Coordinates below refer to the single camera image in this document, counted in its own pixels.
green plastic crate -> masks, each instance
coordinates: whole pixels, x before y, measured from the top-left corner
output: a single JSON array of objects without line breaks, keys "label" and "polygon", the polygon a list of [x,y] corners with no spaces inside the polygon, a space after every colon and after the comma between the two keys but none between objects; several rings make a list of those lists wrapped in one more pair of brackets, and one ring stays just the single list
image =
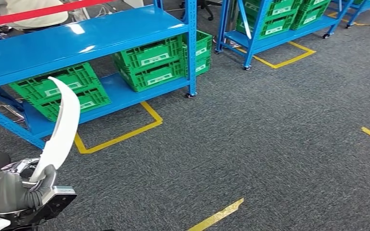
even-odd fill
[{"label": "green plastic crate", "polygon": [[128,68],[120,66],[119,64],[117,64],[117,69],[127,84],[135,92],[140,92],[184,77],[184,66],[183,60],[180,59],[138,73],[132,73]]},{"label": "green plastic crate", "polygon": [[331,0],[303,0],[303,3],[301,4],[299,11],[309,11],[312,10],[318,6],[324,6],[329,5]]},{"label": "green plastic crate", "polygon": [[[182,45],[184,51],[184,57],[188,56],[187,52],[187,38],[186,34],[183,34],[183,41],[184,44]],[[200,30],[197,30],[197,44],[196,44],[196,57],[201,58],[201,57],[210,57],[211,56],[211,50],[212,50],[212,35],[207,34],[205,32],[202,32]]]},{"label": "green plastic crate", "polygon": [[[201,57],[197,59],[196,61],[196,66],[195,66],[195,71],[196,71],[196,76],[199,76],[211,68],[211,57]],[[185,68],[185,76],[188,76],[188,68]]]},{"label": "green plastic crate", "polygon": [[[246,15],[256,17],[261,0],[243,0]],[[303,0],[274,0],[266,11],[265,21],[296,13]]]},{"label": "green plastic crate", "polygon": [[[80,101],[80,112],[84,113],[95,108],[110,104],[111,101],[103,89],[90,89],[76,93]],[[59,106],[61,99],[49,101],[43,104],[33,105],[50,121],[55,122],[59,115]]]},{"label": "green plastic crate", "polygon": [[298,11],[293,24],[291,25],[292,30],[298,30],[304,26],[307,26],[318,19],[324,14],[328,4],[317,6],[308,11]]},{"label": "green plastic crate", "polygon": [[114,61],[137,73],[182,57],[182,35],[113,54]]},{"label": "green plastic crate", "polygon": [[[261,30],[259,33],[259,39],[264,39],[269,36],[280,34],[284,31],[289,30],[291,24],[293,23],[295,15],[296,14],[293,13],[293,14],[289,14],[289,15],[286,15],[286,16],[283,16],[277,19],[271,19],[271,20],[265,21],[263,25],[261,26]],[[253,31],[253,25],[255,21],[256,19],[254,17],[251,17],[251,16],[248,17],[250,32]],[[240,33],[246,34],[245,25],[243,24],[243,20],[241,19],[240,15],[237,20],[236,30]]]},{"label": "green plastic crate", "polygon": [[48,80],[52,76],[67,84],[74,92],[103,88],[90,63],[82,63],[9,84],[32,104],[52,101],[60,97],[60,90]]},{"label": "green plastic crate", "polygon": [[354,5],[361,5],[361,3],[363,3],[364,1],[368,1],[368,0],[354,0],[352,2],[352,4],[354,4]]}]

office chair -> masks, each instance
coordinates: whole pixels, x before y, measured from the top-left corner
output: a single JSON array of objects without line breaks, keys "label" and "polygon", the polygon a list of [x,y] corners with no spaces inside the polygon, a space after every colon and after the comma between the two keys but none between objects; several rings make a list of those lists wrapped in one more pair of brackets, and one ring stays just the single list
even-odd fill
[{"label": "office chair", "polygon": [[[209,13],[210,17],[208,18],[209,21],[212,21],[213,20],[213,14],[212,14],[212,11],[210,10],[209,6],[222,6],[221,3],[217,3],[217,2],[214,2],[214,1],[209,1],[209,0],[198,0],[197,1],[197,6],[200,6],[200,8],[203,10],[203,9],[206,9],[206,11]],[[179,5],[179,7],[181,9],[185,8],[185,1],[181,2],[181,4]]]}]

shelf caster wheel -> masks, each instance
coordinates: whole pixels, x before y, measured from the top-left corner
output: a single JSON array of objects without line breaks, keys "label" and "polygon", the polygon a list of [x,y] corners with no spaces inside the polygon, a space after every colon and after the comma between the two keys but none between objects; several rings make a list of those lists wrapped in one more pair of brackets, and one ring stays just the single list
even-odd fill
[{"label": "shelf caster wheel", "polygon": [[196,96],[196,93],[194,95],[191,95],[189,93],[185,94],[185,97],[187,97],[188,99],[194,98],[195,96]]}]

crate label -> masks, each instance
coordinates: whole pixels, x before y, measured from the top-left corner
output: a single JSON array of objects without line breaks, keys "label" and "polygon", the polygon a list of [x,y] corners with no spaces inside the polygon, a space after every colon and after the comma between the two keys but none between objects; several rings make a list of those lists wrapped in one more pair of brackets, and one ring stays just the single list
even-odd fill
[{"label": "crate label", "polygon": [[251,9],[253,11],[259,11],[259,7],[258,6],[255,6],[253,4],[251,4],[250,2],[246,2],[245,3],[245,6],[248,8],[248,9]]},{"label": "crate label", "polygon": [[95,105],[95,103],[93,101],[89,101],[87,103],[80,104],[80,110],[81,109],[84,109],[84,108],[88,108],[88,107],[94,106],[94,105]]},{"label": "crate label", "polygon": [[304,20],[304,23],[303,24],[306,24],[306,23],[309,23],[311,21],[314,21],[316,18],[317,18],[317,15],[314,15],[312,17],[309,17],[306,20]]},{"label": "crate label", "polygon": [[168,53],[164,53],[164,54],[160,54],[158,56],[155,56],[155,57],[152,57],[152,58],[149,58],[149,59],[144,59],[144,60],[141,60],[141,66],[148,65],[148,64],[151,64],[151,63],[155,63],[155,62],[158,62],[160,60],[168,59],[169,57],[170,57],[170,55]]},{"label": "crate label", "polygon": [[201,65],[201,66],[197,67],[197,68],[195,69],[195,71],[196,71],[196,72],[201,71],[201,70],[205,69],[205,67],[206,67],[206,64]]},{"label": "crate label", "polygon": [[[80,88],[82,86],[82,84],[79,83],[79,82],[74,82],[74,83],[68,84],[68,86],[69,86],[70,89],[74,89],[74,88]],[[46,90],[45,94],[46,94],[46,96],[57,95],[57,94],[60,94],[60,90],[58,88],[53,88],[53,89],[50,89],[50,90]]]},{"label": "crate label", "polygon": [[325,0],[315,0],[313,5],[319,4],[322,1],[325,1]]},{"label": "crate label", "polygon": [[270,34],[273,34],[275,32],[278,32],[278,31],[281,31],[283,29],[283,26],[279,26],[279,27],[276,27],[274,29],[271,29],[271,30],[267,30],[265,32],[265,35],[270,35]]},{"label": "crate label", "polygon": [[287,12],[287,11],[290,11],[290,10],[291,10],[291,6],[284,7],[284,8],[277,9],[277,10],[273,10],[272,15],[279,14],[279,13],[284,13],[284,12]]},{"label": "crate label", "polygon": [[158,83],[158,82],[161,82],[163,80],[166,80],[166,79],[169,79],[169,78],[172,78],[172,77],[173,77],[172,73],[169,73],[169,74],[166,74],[166,75],[154,78],[154,79],[150,79],[150,80],[147,81],[147,83],[148,83],[148,85],[151,85],[151,84]]},{"label": "crate label", "polygon": [[[240,26],[245,28],[245,24],[243,22],[240,23]],[[253,32],[253,27],[249,26],[250,32]]]},{"label": "crate label", "polygon": [[205,53],[207,51],[208,51],[208,49],[206,47],[204,47],[204,48],[200,49],[199,51],[197,51],[195,55],[198,56],[198,55],[200,55],[202,53]]}]

person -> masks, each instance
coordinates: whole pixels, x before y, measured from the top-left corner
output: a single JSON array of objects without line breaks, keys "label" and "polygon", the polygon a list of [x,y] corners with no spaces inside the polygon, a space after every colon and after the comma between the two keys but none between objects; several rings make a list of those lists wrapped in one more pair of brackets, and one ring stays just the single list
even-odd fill
[{"label": "person", "polygon": [[[60,0],[0,0],[0,15],[21,13],[63,4]],[[68,19],[68,12],[59,12],[36,18],[7,23],[7,26],[25,33],[59,26]]]}]

